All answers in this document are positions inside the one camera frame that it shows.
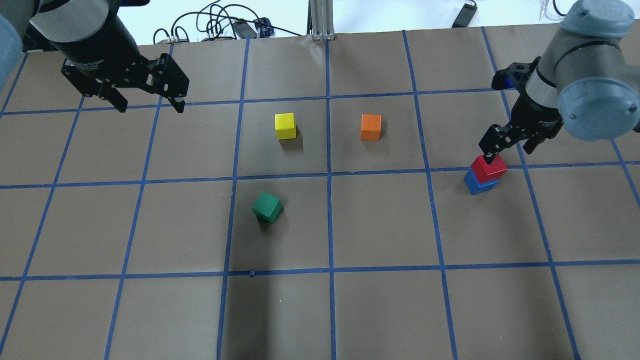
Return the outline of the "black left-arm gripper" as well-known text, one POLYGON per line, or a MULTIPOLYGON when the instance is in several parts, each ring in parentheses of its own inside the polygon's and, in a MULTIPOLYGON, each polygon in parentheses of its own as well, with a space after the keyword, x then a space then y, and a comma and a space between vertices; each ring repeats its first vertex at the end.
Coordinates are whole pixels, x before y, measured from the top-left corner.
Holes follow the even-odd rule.
POLYGON ((182 114, 190 78, 168 53, 154 60, 140 53, 67 55, 62 75, 85 97, 99 97, 125 113, 128 101, 119 89, 140 89, 162 96, 182 114))

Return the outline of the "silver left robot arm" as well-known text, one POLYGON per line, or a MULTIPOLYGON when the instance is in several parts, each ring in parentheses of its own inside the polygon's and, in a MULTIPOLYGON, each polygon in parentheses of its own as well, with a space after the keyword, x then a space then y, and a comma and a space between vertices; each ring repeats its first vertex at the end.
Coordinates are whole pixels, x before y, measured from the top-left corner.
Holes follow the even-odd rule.
POLYGON ((170 54, 150 60, 138 50, 118 11, 123 0, 3 0, 1 83, 22 54, 29 27, 65 56, 62 75, 85 97, 99 97, 119 112, 128 107, 120 89, 136 88, 185 111, 190 80, 170 54))

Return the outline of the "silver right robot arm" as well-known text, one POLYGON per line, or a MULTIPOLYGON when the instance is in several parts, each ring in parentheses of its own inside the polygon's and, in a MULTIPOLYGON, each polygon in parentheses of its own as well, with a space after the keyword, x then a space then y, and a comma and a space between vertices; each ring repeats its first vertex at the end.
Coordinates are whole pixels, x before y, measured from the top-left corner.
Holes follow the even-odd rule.
POLYGON ((483 160, 524 142, 530 154, 560 130, 582 141, 610 141, 639 131, 639 68, 627 64, 620 41, 634 12, 621 0, 579 0, 560 22, 543 55, 496 71, 492 89, 515 89, 505 125, 478 142, 483 160))

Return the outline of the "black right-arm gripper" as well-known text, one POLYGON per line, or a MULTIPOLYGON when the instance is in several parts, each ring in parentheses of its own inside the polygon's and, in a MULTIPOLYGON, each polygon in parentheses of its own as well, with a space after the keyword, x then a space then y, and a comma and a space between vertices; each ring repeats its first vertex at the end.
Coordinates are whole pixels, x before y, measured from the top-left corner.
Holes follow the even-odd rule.
POLYGON ((563 127, 558 109, 537 104, 528 96, 519 96, 510 120, 505 125, 490 125, 478 146, 485 163, 493 164, 499 153, 525 141, 522 150, 531 155, 547 139, 554 139, 563 127))

